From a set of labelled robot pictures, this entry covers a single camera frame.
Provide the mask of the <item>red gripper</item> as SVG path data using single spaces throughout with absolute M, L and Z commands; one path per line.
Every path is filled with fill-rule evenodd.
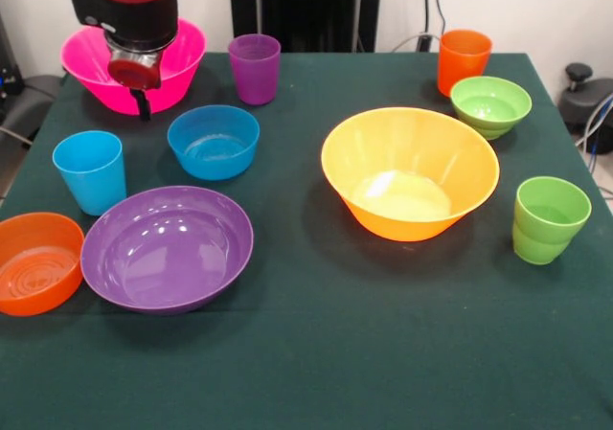
M 137 103 L 139 118 L 143 122 L 151 119 L 151 111 L 146 92 L 161 86 L 160 65 L 163 53 L 137 53 L 112 50 L 107 65 L 111 78 L 124 87 L 130 88 L 131 96 Z

